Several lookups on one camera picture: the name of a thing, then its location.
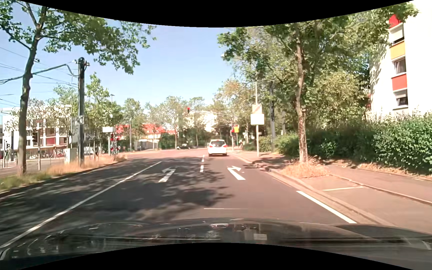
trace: car windshield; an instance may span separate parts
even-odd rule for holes
[[[212,145],[214,146],[223,146],[224,145],[224,141],[213,141],[211,142]]]

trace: red balcony panel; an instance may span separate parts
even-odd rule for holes
[[[397,25],[399,25],[400,21],[398,20],[398,18],[396,18],[396,15],[393,14],[393,16],[391,16],[391,18],[389,18],[389,28],[393,28]]]
[[[406,78],[406,74],[400,75],[398,77],[394,77],[392,80],[393,80],[393,91],[408,88],[408,81]]]

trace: turn arrow marking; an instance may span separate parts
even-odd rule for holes
[[[159,180],[158,183],[166,182],[175,171],[176,171],[176,169],[171,169],[171,167],[162,170],[163,173],[165,173],[165,172],[168,172],[168,173],[163,178],[161,178],[161,180]]]
[[[227,169],[232,175],[234,175],[234,177],[236,177],[237,180],[245,180],[243,178],[243,176],[239,175],[237,172],[235,172],[234,170],[237,170],[238,172],[241,171],[241,168],[238,168],[236,166],[232,166],[230,168]]]

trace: dry grass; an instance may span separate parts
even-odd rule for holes
[[[89,169],[94,169],[101,166],[122,162],[124,160],[126,160],[126,157],[122,155],[117,155],[117,156],[101,155],[99,156],[99,159],[96,158],[95,160],[90,159],[87,156],[84,161],[83,167],[79,167],[77,162],[72,162],[69,164],[53,165],[52,167],[48,168],[46,171],[42,171],[39,173],[28,173],[21,177],[16,175],[2,176],[0,177],[0,192],[14,187],[23,187],[30,184],[38,183],[61,175],[82,172]]]
[[[83,167],[80,167],[77,161],[71,162],[69,164],[57,164],[47,169],[46,173],[51,176],[60,176],[60,175],[82,172],[89,169],[94,169],[101,166],[122,162],[126,160],[126,157],[123,155],[117,155],[117,156],[101,155],[99,156],[99,158],[98,157],[96,157],[96,159],[92,159],[92,158],[93,157],[91,157],[90,159],[88,156],[86,156]]]
[[[430,175],[423,175],[423,174],[417,174],[417,173],[411,173],[405,169],[401,168],[394,168],[394,167],[385,167],[381,166],[377,163],[368,162],[368,163],[356,163],[349,159],[331,159],[327,162],[331,162],[336,165],[340,165],[343,167],[351,167],[351,168],[358,168],[358,169],[365,169],[375,172],[382,172],[382,173],[389,173],[389,174],[395,174],[395,175],[403,175],[408,176],[412,178],[417,178],[421,180],[429,180],[432,181],[432,174]]]
[[[294,160],[292,162],[281,170],[282,174],[296,178],[319,177],[329,174],[329,171],[316,157],[310,157],[309,161],[305,163]]]

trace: sidewalk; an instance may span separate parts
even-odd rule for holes
[[[281,178],[280,170],[288,158],[271,153],[234,151],[261,170]],[[396,226],[432,234],[432,182],[364,169],[326,165],[330,175],[312,178],[288,178],[314,195],[329,199],[333,206],[369,218],[376,224]]]

